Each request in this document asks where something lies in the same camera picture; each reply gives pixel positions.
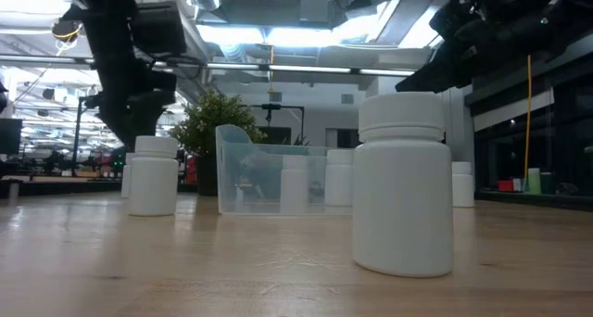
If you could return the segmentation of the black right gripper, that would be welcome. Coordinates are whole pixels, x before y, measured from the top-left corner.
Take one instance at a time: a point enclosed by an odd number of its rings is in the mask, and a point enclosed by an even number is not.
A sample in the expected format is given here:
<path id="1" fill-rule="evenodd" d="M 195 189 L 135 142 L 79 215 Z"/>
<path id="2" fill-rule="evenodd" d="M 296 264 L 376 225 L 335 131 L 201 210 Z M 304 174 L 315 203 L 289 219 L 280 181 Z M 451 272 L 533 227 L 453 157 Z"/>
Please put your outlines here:
<path id="1" fill-rule="evenodd" d="M 449 0 L 430 27 L 443 39 L 433 58 L 396 85 L 398 92 L 440 93 L 472 82 L 524 53 L 512 25 L 523 14 L 522 0 Z"/>

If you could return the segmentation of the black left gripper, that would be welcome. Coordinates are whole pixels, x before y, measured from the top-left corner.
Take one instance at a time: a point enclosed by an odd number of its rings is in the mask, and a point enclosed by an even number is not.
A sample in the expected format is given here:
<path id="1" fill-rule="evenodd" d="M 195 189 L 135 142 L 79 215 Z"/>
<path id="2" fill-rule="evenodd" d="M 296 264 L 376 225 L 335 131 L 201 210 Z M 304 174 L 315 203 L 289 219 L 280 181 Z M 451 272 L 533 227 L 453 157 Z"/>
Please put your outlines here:
<path id="1" fill-rule="evenodd" d="M 126 148 L 135 148 L 138 136 L 154 136 L 163 107 L 175 101 L 177 76 L 150 69 L 98 69 L 97 73 L 102 90 L 92 97 L 92 106 L 100 106 L 99 116 L 105 125 Z M 110 98 L 140 106 L 101 106 Z"/>

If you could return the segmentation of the white pill bottle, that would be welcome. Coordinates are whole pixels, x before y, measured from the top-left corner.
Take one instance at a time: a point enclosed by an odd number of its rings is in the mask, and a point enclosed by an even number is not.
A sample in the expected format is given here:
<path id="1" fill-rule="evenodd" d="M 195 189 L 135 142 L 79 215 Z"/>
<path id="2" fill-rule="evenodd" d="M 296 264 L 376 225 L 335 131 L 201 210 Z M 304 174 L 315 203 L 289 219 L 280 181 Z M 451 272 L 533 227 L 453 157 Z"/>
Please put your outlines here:
<path id="1" fill-rule="evenodd" d="M 280 211 L 286 215 L 303 214 L 309 205 L 309 172 L 306 156 L 283 156 Z"/>
<path id="2" fill-rule="evenodd" d="M 131 164 L 129 214 L 172 216 L 176 212 L 178 170 L 176 139 L 138 136 Z"/>
<path id="3" fill-rule="evenodd" d="M 327 151 L 324 200 L 327 205 L 346 207 L 353 199 L 353 151 Z"/>
<path id="4" fill-rule="evenodd" d="M 135 154 L 133 152 L 127 153 L 125 158 L 125 165 L 122 171 L 122 179 L 121 179 L 121 191 L 120 196 L 122 198 L 128 198 L 130 194 L 130 187 L 131 187 L 131 175 L 132 175 L 132 160 Z"/>
<path id="5" fill-rule="evenodd" d="M 451 153 L 439 95 L 365 99 L 353 155 L 353 260 L 397 276 L 436 277 L 454 263 Z"/>
<path id="6" fill-rule="evenodd" d="M 452 204 L 454 208 L 474 207 L 474 179 L 471 162 L 456 161 L 452 169 Z"/>

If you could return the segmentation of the clear plastic basket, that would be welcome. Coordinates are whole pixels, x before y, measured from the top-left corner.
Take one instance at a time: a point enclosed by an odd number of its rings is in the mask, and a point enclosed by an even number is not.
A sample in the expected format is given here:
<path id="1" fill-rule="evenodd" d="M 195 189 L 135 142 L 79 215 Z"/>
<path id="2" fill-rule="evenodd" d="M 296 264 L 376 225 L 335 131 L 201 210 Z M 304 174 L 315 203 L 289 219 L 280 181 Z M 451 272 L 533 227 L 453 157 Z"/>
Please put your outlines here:
<path id="1" fill-rule="evenodd" d="M 352 205 L 327 205 L 324 200 L 327 151 L 318 146 L 256 144 L 234 125 L 216 128 L 219 213 L 262 216 L 349 215 Z M 309 205 L 303 214 L 280 211 L 283 156 L 306 156 Z"/>

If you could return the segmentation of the black pole stand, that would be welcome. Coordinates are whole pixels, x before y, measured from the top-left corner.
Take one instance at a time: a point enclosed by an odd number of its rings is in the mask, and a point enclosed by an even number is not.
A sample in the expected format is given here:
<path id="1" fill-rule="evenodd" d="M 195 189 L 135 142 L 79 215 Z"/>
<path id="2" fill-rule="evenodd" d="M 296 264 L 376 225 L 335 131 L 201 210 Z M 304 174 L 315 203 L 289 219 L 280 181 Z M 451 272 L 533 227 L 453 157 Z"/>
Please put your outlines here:
<path id="1" fill-rule="evenodd" d="M 79 153 L 79 143 L 80 143 L 80 130 L 81 130 L 81 123 L 82 123 L 82 114 L 87 110 L 85 107 L 85 103 L 88 100 L 88 96 L 81 96 L 78 101 L 77 106 L 77 116 L 75 121 L 75 134 L 74 134 L 74 143 L 72 149 L 72 156 L 71 156 L 71 166 L 70 166 L 70 173 L 72 177 L 77 176 L 77 168 L 78 168 L 78 153 Z"/>

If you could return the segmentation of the bushy green potted plant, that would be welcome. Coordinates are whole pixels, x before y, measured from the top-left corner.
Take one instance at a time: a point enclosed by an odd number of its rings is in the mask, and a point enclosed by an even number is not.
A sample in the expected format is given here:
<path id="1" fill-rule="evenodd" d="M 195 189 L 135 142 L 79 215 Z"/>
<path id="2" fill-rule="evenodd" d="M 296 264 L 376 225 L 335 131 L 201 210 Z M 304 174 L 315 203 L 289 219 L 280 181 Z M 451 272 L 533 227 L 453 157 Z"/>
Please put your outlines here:
<path id="1" fill-rule="evenodd" d="M 176 123 L 170 134 L 182 148 L 196 158 L 198 194 L 218 194 L 216 128 L 231 124 L 243 129 L 252 141 L 262 141 L 266 134 L 257 126 L 252 107 L 239 95 L 227 96 L 213 88 L 198 100 L 197 106 L 183 106 L 185 119 Z"/>

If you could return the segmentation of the black monitor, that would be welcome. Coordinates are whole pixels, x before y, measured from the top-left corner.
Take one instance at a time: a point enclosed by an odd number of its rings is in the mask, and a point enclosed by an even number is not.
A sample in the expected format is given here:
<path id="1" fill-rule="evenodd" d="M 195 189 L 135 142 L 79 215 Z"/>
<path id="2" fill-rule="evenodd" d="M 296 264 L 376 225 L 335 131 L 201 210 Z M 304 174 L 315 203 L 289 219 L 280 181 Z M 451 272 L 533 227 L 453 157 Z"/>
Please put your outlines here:
<path id="1" fill-rule="evenodd" d="M 22 120 L 0 118 L 0 155 L 17 155 L 21 140 Z"/>

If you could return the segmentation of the linear ceiling light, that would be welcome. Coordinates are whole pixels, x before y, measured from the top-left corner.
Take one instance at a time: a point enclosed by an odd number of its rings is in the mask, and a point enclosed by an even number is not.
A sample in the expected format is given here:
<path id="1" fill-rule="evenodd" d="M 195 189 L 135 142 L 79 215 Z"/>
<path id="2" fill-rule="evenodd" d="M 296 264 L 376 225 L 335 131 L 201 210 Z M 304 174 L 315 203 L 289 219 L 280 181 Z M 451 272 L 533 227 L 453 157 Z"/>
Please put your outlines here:
<path id="1" fill-rule="evenodd" d="M 360 69 L 344 67 L 322 67 L 322 66 L 297 66 L 277 64 L 237 64 L 237 63 L 208 63 L 211 70 L 242 70 L 242 71 L 281 71 L 281 72 L 308 72 L 328 74 L 352 74 L 364 76 L 388 76 L 407 77 L 411 76 L 414 70 L 381 70 L 381 69 Z"/>

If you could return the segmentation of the grey ceiling box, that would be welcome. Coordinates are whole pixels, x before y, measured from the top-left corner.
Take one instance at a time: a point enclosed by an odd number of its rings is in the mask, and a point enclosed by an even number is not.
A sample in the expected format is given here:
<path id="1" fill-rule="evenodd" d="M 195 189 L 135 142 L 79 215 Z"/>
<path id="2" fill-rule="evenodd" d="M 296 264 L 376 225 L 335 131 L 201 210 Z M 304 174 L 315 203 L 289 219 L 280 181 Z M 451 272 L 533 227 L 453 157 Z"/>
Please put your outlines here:
<path id="1" fill-rule="evenodd" d="M 302 23 L 327 23 L 329 0 L 299 0 L 299 21 Z"/>

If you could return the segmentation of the pale green container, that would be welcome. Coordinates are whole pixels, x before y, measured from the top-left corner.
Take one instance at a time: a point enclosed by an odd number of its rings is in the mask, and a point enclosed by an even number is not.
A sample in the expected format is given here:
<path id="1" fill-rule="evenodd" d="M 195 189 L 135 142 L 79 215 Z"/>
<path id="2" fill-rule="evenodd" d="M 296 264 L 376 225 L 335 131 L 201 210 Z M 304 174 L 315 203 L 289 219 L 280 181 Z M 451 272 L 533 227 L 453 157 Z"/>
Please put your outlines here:
<path id="1" fill-rule="evenodd" d="M 529 168 L 527 171 L 528 192 L 539 195 L 541 193 L 541 171 L 539 168 Z"/>

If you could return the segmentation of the dark green cup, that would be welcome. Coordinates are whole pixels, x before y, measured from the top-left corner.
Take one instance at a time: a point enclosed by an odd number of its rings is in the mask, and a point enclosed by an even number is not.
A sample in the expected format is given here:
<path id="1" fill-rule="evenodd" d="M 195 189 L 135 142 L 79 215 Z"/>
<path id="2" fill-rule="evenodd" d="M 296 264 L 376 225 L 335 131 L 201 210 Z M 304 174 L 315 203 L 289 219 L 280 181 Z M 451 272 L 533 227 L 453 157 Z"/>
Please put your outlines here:
<path id="1" fill-rule="evenodd" d="M 543 195 L 555 195 L 556 186 L 554 182 L 554 175 L 549 171 L 540 173 L 540 187 Z"/>

